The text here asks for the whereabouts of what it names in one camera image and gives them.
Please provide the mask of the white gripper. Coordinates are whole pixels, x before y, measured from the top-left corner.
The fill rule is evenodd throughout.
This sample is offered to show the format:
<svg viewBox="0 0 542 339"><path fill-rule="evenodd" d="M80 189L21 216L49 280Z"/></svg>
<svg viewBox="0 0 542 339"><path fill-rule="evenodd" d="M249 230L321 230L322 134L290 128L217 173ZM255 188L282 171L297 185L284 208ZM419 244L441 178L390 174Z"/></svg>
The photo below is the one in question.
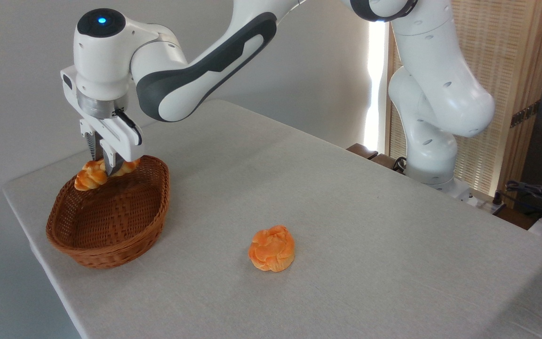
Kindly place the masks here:
<svg viewBox="0 0 542 339"><path fill-rule="evenodd" d="M81 133L88 142L92 160L104 158L107 176L116 174L124 161L135 161L144 155L142 130L126 113L114 112L106 119L80 114Z"/></svg>

